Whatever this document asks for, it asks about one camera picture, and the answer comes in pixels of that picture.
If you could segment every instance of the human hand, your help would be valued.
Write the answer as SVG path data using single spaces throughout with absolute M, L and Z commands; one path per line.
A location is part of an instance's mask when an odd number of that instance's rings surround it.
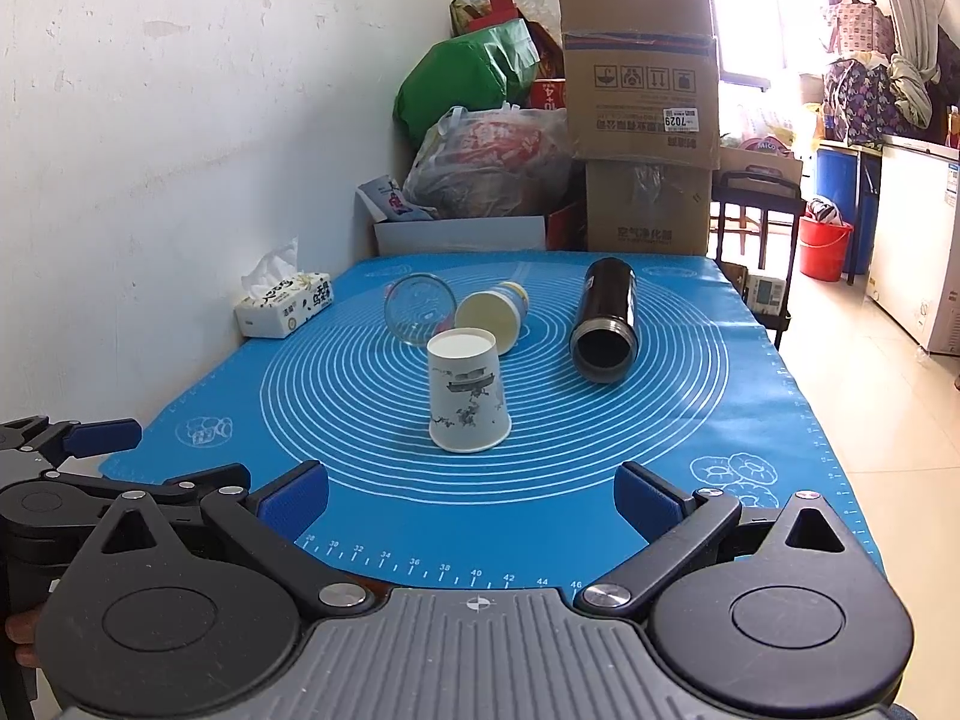
M 41 605 L 30 611 L 11 614 L 4 622 L 7 638 L 17 645 L 13 653 L 16 662 L 27 668 L 40 668 L 37 652 L 34 650 L 34 638 L 37 635 L 37 620 L 40 620 L 42 610 Z

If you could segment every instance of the red bucket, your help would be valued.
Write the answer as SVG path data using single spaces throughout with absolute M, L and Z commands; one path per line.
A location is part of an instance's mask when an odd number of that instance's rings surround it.
M 800 218 L 800 273 L 821 281 L 839 281 L 853 225 L 824 224 Z

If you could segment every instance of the blue barrel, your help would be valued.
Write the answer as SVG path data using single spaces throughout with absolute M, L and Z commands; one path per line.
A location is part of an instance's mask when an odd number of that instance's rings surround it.
M 863 154 L 863 176 L 860 182 L 860 202 L 863 203 L 859 250 L 855 274 L 865 274 L 870 266 L 877 232 L 877 211 L 880 210 L 880 157 Z M 844 221 L 856 224 L 856 153 L 833 148 L 817 149 L 817 194 L 833 200 Z M 850 272 L 853 254 L 853 236 L 847 246 L 844 260 L 845 274 Z

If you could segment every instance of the blue mat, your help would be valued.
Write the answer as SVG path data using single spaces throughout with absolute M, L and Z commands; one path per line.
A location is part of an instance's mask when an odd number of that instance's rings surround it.
M 613 507 L 613 471 L 638 461 L 684 490 L 749 506 L 819 490 L 877 564 L 850 485 L 765 331 L 712 261 L 625 257 L 643 336 L 630 376 L 594 385 L 566 340 L 579 253 L 422 255 L 362 263 L 285 341 L 248 341 L 170 404 L 107 476 L 159 482 L 225 463 L 262 485 L 298 461 L 328 468 L 330 503 L 299 540 L 345 570 L 437 587 L 573 593 L 643 546 Z M 383 298 L 429 271 L 457 298 L 520 281 L 530 314 L 501 358 L 514 427 L 495 449 L 443 453 L 427 435 L 426 355 L 387 331 Z

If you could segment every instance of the metal pin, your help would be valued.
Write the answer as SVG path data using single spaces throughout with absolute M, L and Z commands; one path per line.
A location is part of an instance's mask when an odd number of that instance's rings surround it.
M 336 581 L 320 591 L 320 601 L 329 607 L 349 608 L 363 603 L 367 591 L 351 581 Z
M 591 584 L 584 590 L 584 600 L 592 607 L 622 607 L 630 603 L 630 590 L 619 584 Z

